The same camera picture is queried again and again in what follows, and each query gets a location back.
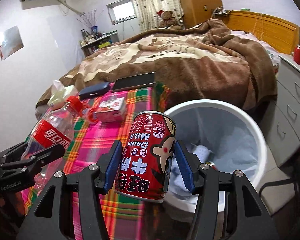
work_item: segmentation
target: metal screw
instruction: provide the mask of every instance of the metal screw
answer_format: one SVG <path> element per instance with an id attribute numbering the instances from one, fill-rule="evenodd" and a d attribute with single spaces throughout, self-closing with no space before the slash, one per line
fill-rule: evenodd
<path id="1" fill-rule="evenodd" d="M 203 170 L 207 170 L 207 169 L 209 169 L 209 165 L 207 163 L 201 163 L 200 168 Z"/>
<path id="2" fill-rule="evenodd" d="M 91 170 L 91 171 L 95 171 L 97 168 L 98 168 L 98 165 L 96 165 L 96 164 L 91 164 L 89 166 L 89 170 Z"/>
<path id="3" fill-rule="evenodd" d="M 57 171 L 57 172 L 54 174 L 54 176 L 55 176 L 56 178 L 60 178 L 60 177 L 62 176 L 62 171 Z"/>
<path id="4" fill-rule="evenodd" d="M 234 174 L 235 174 L 236 176 L 238 176 L 238 177 L 242 177 L 242 176 L 243 176 L 243 172 L 242 172 L 242 171 L 239 171 L 239 170 L 235 171 Z"/>

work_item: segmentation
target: poster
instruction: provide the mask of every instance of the poster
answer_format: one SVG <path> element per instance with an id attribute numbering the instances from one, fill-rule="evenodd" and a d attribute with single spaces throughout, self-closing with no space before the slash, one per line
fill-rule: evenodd
<path id="1" fill-rule="evenodd" d="M 23 43 L 19 33 L 18 26 L 14 26 L 3 33 L 0 39 L 0 58 L 6 59 L 19 49 L 23 48 Z"/>

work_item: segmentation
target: table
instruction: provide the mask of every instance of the table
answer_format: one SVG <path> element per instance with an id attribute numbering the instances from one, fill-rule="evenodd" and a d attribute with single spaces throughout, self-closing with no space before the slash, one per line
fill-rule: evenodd
<path id="1" fill-rule="evenodd" d="M 108 92 L 102 97 L 85 100 L 84 102 L 90 106 L 97 106 L 101 101 L 125 97 L 126 119 L 121 123 L 98 122 L 89 125 L 81 117 L 76 117 L 74 140 L 63 159 L 60 159 L 58 170 L 63 170 L 65 174 L 80 172 L 88 165 L 96 163 L 102 154 L 107 153 L 114 140 L 120 140 L 124 146 L 134 117 L 145 110 L 164 111 L 168 94 L 169 89 L 157 83 L 155 88 Z M 22 192 L 26 212 L 29 211 L 37 195 L 33 187 Z M 145 239 L 143 233 L 151 232 L 145 220 L 156 227 L 151 220 L 156 217 L 153 216 L 153 211 L 157 210 L 159 205 L 149 206 L 142 201 L 118 195 L 113 192 L 113 188 L 100 199 L 110 239 Z M 73 193 L 73 219 L 75 239 L 81 240 L 78 194 L 76 192 Z"/>

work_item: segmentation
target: brown blanket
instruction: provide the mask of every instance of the brown blanket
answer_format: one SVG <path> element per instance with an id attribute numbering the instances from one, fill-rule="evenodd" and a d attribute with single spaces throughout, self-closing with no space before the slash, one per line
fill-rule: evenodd
<path id="1" fill-rule="evenodd" d="M 99 82 L 155 72 L 171 89 L 168 107 L 217 99 L 242 109 L 277 94 L 271 60 L 256 41 L 230 34 L 221 20 L 188 30 L 151 30 L 103 48 L 60 80 L 80 91 Z M 37 106 L 51 97 L 48 89 Z"/>

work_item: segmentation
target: wooden headboard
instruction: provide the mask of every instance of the wooden headboard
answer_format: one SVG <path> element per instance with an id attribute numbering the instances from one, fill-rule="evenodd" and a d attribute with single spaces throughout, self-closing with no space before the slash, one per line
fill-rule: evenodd
<path id="1" fill-rule="evenodd" d="M 280 53 L 290 55 L 299 43 L 300 27 L 294 23 L 255 12 L 230 11 L 228 15 L 229 17 L 218 18 L 222 19 L 229 29 L 252 33 Z"/>

